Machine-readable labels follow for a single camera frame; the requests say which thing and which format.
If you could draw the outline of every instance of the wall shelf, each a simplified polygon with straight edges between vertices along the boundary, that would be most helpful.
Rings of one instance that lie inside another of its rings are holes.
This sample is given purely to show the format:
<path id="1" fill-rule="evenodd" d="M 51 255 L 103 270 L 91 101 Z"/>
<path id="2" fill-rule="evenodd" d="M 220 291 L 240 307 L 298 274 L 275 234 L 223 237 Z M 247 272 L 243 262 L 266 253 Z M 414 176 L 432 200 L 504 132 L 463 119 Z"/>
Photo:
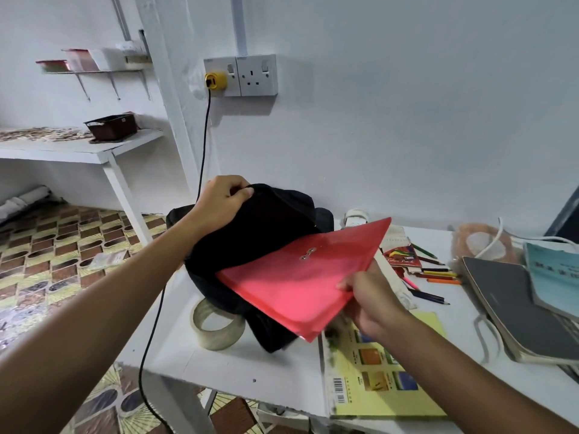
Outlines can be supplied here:
<path id="1" fill-rule="evenodd" d="M 44 73 L 44 74 L 74 74 L 76 76 L 76 79 L 78 80 L 78 83 L 81 84 L 81 88 L 82 88 L 82 91 L 84 92 L 84 95 L 86 96 L 86 99 L 90 102 L 90 96 L 86 92 L 86 88 L 84 87 L 84 84 L 82 82 L 81 75 L 82 74 L 106 74 L 107 77 L 109 78 L 109 80 L 111 81 L 112 88 L 115 90 L 116 99 L 119 101 L 120 100 L 119 92 L 116 89 L 115 80 L 112 76 L 113 73 L 139 73 L 141 75 L 141 81 L 143 83 L 143 86 L 145 87 L 145 91 L 147 92 L 147 97 L 150 100 L 149 87 L 147 86 L 147 78 L 145 77 L 145 71 L 143 69 L 140 69 L 140 70 L 110 70 L 110 71 L 97 70 L 97 71 L 90 71 L 90 72 L 48 72 L 48 73 Z"/>

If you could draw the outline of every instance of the gray notebook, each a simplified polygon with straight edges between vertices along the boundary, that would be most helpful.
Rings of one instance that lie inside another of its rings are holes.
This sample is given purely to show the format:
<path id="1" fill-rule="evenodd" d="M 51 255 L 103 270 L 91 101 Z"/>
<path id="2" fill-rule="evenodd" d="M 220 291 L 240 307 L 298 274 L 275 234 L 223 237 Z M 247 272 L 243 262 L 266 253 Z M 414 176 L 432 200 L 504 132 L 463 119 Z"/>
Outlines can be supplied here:
<path id="1" fill-rule="evenodd" d="M 463 262 L 478 295 L 521 346 L 541 357 L 579 359 L 579 330 L 533 303 L 524 266 L 472 257 Z"/>

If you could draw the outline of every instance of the yellow plug adapter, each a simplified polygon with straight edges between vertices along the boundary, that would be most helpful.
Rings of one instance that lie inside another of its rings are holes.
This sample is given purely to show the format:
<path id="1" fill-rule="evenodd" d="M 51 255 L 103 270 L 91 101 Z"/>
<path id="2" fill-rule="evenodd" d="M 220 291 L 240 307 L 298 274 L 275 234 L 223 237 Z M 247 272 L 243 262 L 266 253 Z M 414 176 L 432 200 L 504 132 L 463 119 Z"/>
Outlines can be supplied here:
<path id="1" fill-rule="evenodd" d="M 205 85 L 210 90 L 224 90 L 227 88 L 227 74 L 225 72 L 213 72 L 205 75 Z"/>

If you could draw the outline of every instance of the white wall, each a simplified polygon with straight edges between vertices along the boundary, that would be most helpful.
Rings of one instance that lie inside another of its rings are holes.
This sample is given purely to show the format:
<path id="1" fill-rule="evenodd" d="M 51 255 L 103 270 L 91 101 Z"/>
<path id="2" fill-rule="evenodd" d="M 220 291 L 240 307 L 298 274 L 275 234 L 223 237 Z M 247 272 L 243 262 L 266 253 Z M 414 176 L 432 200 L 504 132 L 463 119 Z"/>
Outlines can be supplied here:
<path id="1" fill-rule="evenodd" d="M 134 0 L 121 2 L 131 37 L 137 39 L 142 26 Z M 74 76 L 42 75 L 34 64 L 39 59 L 63 58 L 61 49 L 111 47 L 121 42 L 111 0 L 2 0 L 0 36 L 0 127 L 83 126 L 93 118 L 134 111 L 146 116 L 149 127 L 160 127 L 167 134 L 118 161 L 138 209 L 166 213 L 191 203 L 153 72 L 147 74 L 152 101 L 137 74 L 121 73 L 115 75 L 120 101 L 106 77 L 85 76 L 89 102 Z M 7 196 L 12 196 L 24 175 L 71 203 L 120 208 L 100 166 L 21 161 L 20 175 L 16 175 L 15 167 L 5 167 L 8 163 L 2 162 L 0 173 L 0 190 L 5 188 Z"/>
<path id="2" fill-rule="evenodd" d="M 544 232 L 577 187 L 579 0 L 244 3 L 280 93 L 214 101 L 210 174 L 302 190 L 338 216 L 502 215 L 521 233 Z M 137 4 L 163 28 L 200 158 L 202 59 L 235 53 L 229 0 Z"/>

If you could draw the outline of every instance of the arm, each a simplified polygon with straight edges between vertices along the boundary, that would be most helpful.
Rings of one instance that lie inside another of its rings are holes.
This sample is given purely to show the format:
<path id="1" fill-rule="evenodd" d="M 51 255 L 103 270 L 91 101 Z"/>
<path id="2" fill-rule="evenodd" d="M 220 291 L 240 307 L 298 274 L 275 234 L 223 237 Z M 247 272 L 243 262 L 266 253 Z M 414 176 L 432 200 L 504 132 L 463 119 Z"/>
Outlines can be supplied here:
<path id="1" fill-rule="evenodd" d="M 0 357 L 0 426 L 60 432 L 133 334 L 194 244 L 233 219 L 253 189 L 240 176 L 207 184 L 176 225 L 78 294 Z"/>
<path id="2" fill-rule="evenodd" d="M 343 280 L 347 313 L 468 433 L 574 433 L 579 429 L 517 392 L 406 311 L 376 262 Z"/>

